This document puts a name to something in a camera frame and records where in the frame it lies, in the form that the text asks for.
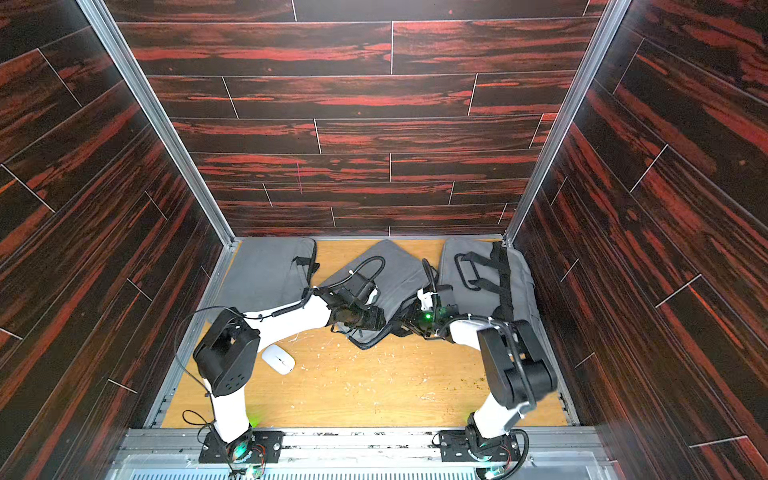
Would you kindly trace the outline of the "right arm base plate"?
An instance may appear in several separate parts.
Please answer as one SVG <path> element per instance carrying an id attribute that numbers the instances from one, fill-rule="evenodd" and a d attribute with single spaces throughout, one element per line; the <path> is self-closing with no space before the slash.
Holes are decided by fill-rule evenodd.
<path id="1" fill-rule="evenodd" d="M 475 427 L 440 430 L 433 440 L 443 462 L 504 462 L 521 458 L 514 436 L 482 437 Z"/>

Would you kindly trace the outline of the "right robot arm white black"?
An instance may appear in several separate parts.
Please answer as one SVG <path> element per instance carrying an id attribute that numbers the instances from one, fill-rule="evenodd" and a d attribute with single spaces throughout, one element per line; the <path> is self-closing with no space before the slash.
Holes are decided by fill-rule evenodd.
<path id="1" fill-rule="evenodd" d="M 480 352 L 490 394 L 470 414 L 463 446 L 474 459 L 488 461 L 497 450 L 512 448 L 514 426 L 557 389 L 557 377 L 531 324 L 514 318 L 508 261 L 469 252 L 455 255 L 454 262 L 463 287 L 498 297 L 493 312 L 462 313 L 453 288 L 435 284 L 427 267 L 429 287 L 416 293 L 399 320 L 404 330 L 425 340 L 445 340 Z"/>

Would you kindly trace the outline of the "grey laptop sleeve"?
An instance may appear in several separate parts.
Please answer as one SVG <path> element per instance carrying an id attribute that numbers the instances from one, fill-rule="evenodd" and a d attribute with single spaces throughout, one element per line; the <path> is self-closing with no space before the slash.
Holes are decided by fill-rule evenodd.
<path id="1" fill-rule="evenodd" d="M 345 278 L 350 270 L 372 256 L 382 256 L 386 260 L 383 272 L 375 279 L 378 289 L 375 305 L 383 310 L 386 319 L 385 326 L 379 331 L 366 331 L 352 330 L 341 323 L 329 323 L 333 332 L 345 335 L 353 345 L 361 350 L 374 347 L 389 335 L 400 338 L 409 336 L 411 333 L 401 325 L 401 315 L 406 304 L 415 299 L 416 292 L 427 286 L 427 277 L 421 260 L 407 253 L 390 240 L 376 243 L 320 286 L 329 285 Z"/>

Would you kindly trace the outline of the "grey bag with straps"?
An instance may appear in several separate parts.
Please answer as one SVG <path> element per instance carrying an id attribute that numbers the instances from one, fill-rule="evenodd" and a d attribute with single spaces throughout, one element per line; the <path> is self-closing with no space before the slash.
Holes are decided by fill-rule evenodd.
<path id="1" fill-rule="evenodd" d="M 439 280 L 452 287 L 459 315 L 479 317 L 481 327 L 489 317 L 513 322 L 526 347 L 540 344 L 534 281 L 519 251 L 500 242 L 448 239 L 441 254 Z"/>

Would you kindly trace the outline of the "aluminium corner post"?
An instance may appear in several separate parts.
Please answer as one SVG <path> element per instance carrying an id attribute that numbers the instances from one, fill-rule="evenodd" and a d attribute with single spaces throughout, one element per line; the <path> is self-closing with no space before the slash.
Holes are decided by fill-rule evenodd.
<path id="1" fill-rule="evenodd" d="M 232 228 L 153 91 L 107 5 L 104 1 L 95 0 L 77 0 L 76 3 L 197 199 L 221 243 L 226 248 L 230 248 L 236 240 Z"/>
<path id="2" fill-rule="evenodd" d="M 505 231 L 503 243 L 506 246 L 511 246 L 514 243 L 631 3 L 631 0 L 611 0 L 600 17 L 564 102 L 557 113 L 552 129 L 542 147 L 517 210 Z"/>

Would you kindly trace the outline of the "grey laptop bag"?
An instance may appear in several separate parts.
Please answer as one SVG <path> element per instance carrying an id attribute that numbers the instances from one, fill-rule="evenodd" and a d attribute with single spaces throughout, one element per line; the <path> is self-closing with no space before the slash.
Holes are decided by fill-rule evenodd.
<path id="1" fill-rule="evenodd" d="M 316 256 L 311 238 L 244 238 L 212 303 L 242 313 L 302 304 L 311 292 Z"/>

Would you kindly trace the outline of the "left aluminium corner post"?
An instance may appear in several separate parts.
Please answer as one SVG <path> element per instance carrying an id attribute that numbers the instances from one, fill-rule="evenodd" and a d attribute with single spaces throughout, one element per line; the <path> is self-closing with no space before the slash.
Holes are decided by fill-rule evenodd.
<path id="1" fill-rule="evenodd" d="M 226 248 L 230 248 L 236 240 L 232 228 L 153 91 L 107 5 L 104 1 L 95 0 L 77 0 L 76 3 L 197 199 L 221 243 Z"/>

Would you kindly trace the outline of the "left white mouse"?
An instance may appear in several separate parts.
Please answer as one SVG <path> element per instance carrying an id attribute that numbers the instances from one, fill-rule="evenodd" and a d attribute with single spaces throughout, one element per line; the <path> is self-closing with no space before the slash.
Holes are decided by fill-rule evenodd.
<path id="1" fill-rule="evenodd" d="M 262 352 L 262 360 L 278 374 L 285 376 L 296 366 L 295 359 L 278 345 L 270 345 Z"/>

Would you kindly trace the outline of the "front aluminium rail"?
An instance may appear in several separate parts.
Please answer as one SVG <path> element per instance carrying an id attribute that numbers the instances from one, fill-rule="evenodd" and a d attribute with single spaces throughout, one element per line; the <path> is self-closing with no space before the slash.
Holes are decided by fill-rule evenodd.
<path id="1" fill-rule="evenodd" d="M 592 427 L 530 427 L 518 479 L 617 479 Z M 252 464 L 259 479 L 472 479 L 480 465 L 461 454 L 450 462 L 432 428 L 285 428 L 268 446 L 278 459 Z M 195 429 L 132 429 L 118 447 L 110 479 L 226 479 L 230 466 L 203 463 Z"/>

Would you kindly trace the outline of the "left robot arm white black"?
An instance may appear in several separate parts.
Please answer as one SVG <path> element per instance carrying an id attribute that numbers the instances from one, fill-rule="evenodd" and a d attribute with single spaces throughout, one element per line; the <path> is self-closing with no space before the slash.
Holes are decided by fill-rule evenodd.
<path id="1" fill-rule="evenodd" d="M 295 303 L 263 312 L 241 313 L 233 307 L 221 312 L 193 352 L 199 375 L 196 381 L 211 402 L 214 421 L 209 424 L 214 444 L 242 462 L 253 443 L 246 413 L 245 386 L 260 352 L 304 331 L 340 323 L 350 332 L 386 323 L 375 305 L 375 279 L 386 260 L 372 256 L 348 275 L 326 286 L 307 290 Z"/>

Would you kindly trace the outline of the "right aluminium corner post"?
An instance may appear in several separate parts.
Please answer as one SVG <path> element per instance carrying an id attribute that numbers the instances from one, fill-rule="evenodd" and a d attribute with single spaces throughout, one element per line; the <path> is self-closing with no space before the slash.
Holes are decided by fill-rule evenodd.
<path id="1" fill-rule="evenodd" d="M 557 113 L 552 129 L 542 147 L 517 210 L 505 231 L 503 243 L 506 246 L 511 246 L 514 243 L 631 3 L 631 0 L 611 0 L 600 17 L 564 102 Z"/>

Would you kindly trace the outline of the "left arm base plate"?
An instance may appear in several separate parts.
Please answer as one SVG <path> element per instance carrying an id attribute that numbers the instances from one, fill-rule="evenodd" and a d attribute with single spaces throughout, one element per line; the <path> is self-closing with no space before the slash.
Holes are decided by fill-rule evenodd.
<path id="1" fill-rule="evenodd" d="M 226 443 L 213 429 L 205 437 L 198 461 L 202 464 L 232 466 L 277 463 L 284 436 L 280 430 L 249 430 L 236 440 Z"/>

